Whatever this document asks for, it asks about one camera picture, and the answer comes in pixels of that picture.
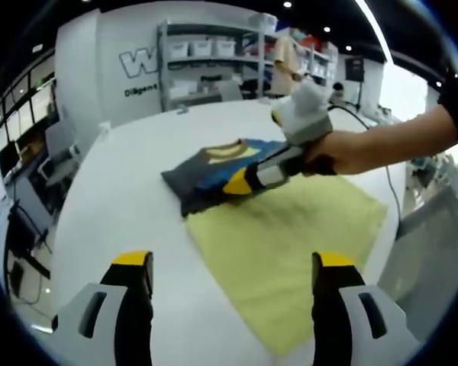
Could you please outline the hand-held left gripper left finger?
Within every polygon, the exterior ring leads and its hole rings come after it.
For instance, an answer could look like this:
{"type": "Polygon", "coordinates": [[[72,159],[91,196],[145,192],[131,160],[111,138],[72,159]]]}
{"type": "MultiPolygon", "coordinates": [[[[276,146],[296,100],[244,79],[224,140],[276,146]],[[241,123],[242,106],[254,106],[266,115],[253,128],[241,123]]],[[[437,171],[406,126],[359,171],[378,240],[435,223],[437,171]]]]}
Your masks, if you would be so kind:
{"type": "Polygon", "coordinates": [[[151,365],[153,255],[119,255],[98,283],[89,283],[53,319],[51,351],[58,365],[151,365]]]}

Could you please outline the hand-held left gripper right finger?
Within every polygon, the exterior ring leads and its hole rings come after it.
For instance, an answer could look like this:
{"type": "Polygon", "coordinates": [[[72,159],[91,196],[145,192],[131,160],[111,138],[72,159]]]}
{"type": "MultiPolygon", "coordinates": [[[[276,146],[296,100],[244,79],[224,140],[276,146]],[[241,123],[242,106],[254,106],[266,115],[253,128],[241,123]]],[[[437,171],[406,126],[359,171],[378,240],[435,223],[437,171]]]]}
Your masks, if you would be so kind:
{"type": "Polygon", "coordinates": [[[312,254],[315,365],[404,365],[420,342],[405,312],[337,252],[312,254]]]}

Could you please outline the person's right hand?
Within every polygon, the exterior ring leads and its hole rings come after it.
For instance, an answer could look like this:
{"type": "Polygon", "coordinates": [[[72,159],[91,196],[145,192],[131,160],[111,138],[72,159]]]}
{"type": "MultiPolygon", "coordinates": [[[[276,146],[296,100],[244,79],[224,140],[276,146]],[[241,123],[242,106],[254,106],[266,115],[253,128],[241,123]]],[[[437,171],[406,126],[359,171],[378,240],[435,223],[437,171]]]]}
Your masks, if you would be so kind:
{"type": "Polygon", "coordinates": [[[372,169],[369,133],[335,130],[308,145],[302,174],[357,175],[372,169]]]}

